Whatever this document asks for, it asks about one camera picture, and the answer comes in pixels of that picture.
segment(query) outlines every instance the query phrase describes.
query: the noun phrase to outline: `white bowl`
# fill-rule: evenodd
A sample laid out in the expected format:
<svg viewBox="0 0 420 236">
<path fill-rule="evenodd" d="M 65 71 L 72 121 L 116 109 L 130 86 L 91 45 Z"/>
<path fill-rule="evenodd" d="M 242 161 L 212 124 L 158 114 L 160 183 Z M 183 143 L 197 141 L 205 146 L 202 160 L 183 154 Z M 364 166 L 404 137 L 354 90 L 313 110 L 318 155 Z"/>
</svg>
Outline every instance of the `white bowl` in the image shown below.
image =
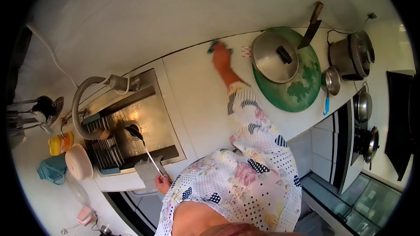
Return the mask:
<svg viewBox="0 0 420 236">
<path fill-rule="evenodd" d="M 66 152 L 66 165 L 71 175 L 82 181 L 93 177 L 93 167 L 82 145 L 75 143 Z"/>
</svg>

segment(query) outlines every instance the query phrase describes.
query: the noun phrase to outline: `yellow bottle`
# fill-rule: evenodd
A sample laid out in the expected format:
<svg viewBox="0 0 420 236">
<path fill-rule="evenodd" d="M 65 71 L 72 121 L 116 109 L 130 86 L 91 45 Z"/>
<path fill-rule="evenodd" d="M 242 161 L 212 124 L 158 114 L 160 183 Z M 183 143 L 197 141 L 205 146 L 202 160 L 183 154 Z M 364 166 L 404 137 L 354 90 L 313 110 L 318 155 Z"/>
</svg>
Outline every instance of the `yellow bottle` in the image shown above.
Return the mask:
<svg viewBox="0 0 420 236">
<path fill-rule="evenodd" d="M 69 132 L 64 134 L 67 139 L 61 135 L 57 135 L 48 140 L 50 145 L 50 154 L 52 156 L 60 155 L 71 148 L 73 145 L 73 135 Z"/>
</svg>

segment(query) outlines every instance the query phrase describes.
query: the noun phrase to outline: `green sponge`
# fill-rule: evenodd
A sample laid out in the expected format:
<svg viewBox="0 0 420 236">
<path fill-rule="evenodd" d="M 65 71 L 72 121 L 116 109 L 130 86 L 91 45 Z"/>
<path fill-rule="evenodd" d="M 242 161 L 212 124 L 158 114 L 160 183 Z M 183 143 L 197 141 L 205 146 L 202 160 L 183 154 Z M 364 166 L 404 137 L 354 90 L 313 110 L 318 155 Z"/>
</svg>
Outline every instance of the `green sponge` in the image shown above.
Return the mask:
<svg viewBox="0 0 420 236">
<path fill-rule="evenodd" d="M 215 40 L 213 40 L 212 42 L 211 42 L 211 45 L 210 45 L 210 47 L 209 47 L 209 49 L 207 50 L 207 54 L 212 54 L 213 53 L 213 51 L 214 51 L 214 45 L 216 45 L 217 43 L 219 42 L 219 40 L 217 40 L 217 39 L 215 39 Z M 228 49 L 229 50 L 229 52 L 231 53 L 231 55 L 232 55 L 232 53 L 234 52 L 234 50 L 233 49 Z"/>
</svg>

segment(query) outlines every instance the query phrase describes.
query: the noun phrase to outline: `floral dress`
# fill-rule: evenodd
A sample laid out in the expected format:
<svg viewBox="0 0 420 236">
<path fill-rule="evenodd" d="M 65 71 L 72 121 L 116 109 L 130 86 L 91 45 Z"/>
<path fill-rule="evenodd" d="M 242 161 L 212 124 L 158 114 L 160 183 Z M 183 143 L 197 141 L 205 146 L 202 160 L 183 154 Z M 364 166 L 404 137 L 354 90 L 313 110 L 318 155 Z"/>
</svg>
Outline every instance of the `floral dress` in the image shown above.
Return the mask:
<svg viewBox="0 0 420 236">
<path fill-rule="evenodd" d="M 250 86 L 235 82 L 228 97 L 236 149 L 217 149 L 176 177 L 163 198 L 156 235 L 171 235 L 173 213 L 185 200 L 204 202 L 229 222 L 293 231 L 302 201 L 294 157 Z"/>
</svg>

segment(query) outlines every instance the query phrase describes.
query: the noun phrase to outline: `kitchen counter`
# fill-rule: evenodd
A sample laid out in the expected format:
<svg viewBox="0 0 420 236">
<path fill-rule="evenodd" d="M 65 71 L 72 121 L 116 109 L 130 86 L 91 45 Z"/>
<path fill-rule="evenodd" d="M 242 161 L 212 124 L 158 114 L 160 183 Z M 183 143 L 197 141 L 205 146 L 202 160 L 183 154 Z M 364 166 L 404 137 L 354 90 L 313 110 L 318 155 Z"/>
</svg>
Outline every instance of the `kitchen counter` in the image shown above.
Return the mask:
<svg viewBox="0 0 420 236">
<path fill-rule="evenodd" d="M 304 34 L 306 28 L 295 29 Z M 327 59 L 327 32 L 320 28 L 311 45 L 320 63 L 321 71 L 329 67 Z M 231 56 L 233 70 L 251 84 L 262 108 L 286 140 L 305 132 L 345 104 L 356 93 L 353 82 L 341 82 L 340 92 L 330 97 L 330 110 L 324 116 L 323 108 L 326 93 L 319 91 L 314 103 L 302 112 L 291 113 L 273 106 L 257 86 L 249 57 L 242 57 L 242 47 L 251 46 L 253 40 L 262 32 L 252 32 L 223 38 L 222 41 L 233 49 Z M 329 41 L 340 40 L 342 34 L 330 33 Z M 192 46 L 148 63 L 134 71 L 141 73 L 155 69 L 157 81 L 171 118 L 176 137 L 179 140 L 186 160 L 165 165 L 169 175 L 174 178 L 189 164 L 204 157 L 217 148 L 231 148 L 229 136 L 230 123 L 226 115 L 228 97 L 226 87 L 217 71 L 213 68 L 213 55 L 207 54 L 210 42 Z M 97 92 L 83 102 L 80 108 L 102 95 L 106 90 Z M 102 191 L 123 191 L 141 189 L 143 182 L 136 173 L 100 177 L 95 170 L 94 179 Z"/>
<path fill-rule="evenodd" d="M 306 28 L 295 29 L 304 34 Z M 329 67 L 327 59 L 327 31 L 320 28 L 311 42 L 320 63 L 321 71 Z M 330 97 L 330 110 L 323 116 L 326 93 L 319 91 L 314 103 L 302 112 L 292 113 L 273 106 L 261 93 L 254 79 L 252 62 L 242 57 L 242 47 L 251 46 L 253 40 L 262 32 L 246 33 L 222 39 L 233 49 L 231 56 L 233 70 L 251 84 L 262 108 L 286 140 L 305 132 L 346 103 L 356 93 L 353 82 L 341 82 L 340 92 Z M 344 35 L 330 33 L 329 41 L 344 38 Z M 176 104 L 181 113 L 186 131 L 189 134 L 198 158 L 204 157 L 216 148 L 230 147 L 231 133 L 226 105 L 226 87 L 213 68 L 212 55 L 207 54 L 209 43 L 163 57 Z"/>
</svg>

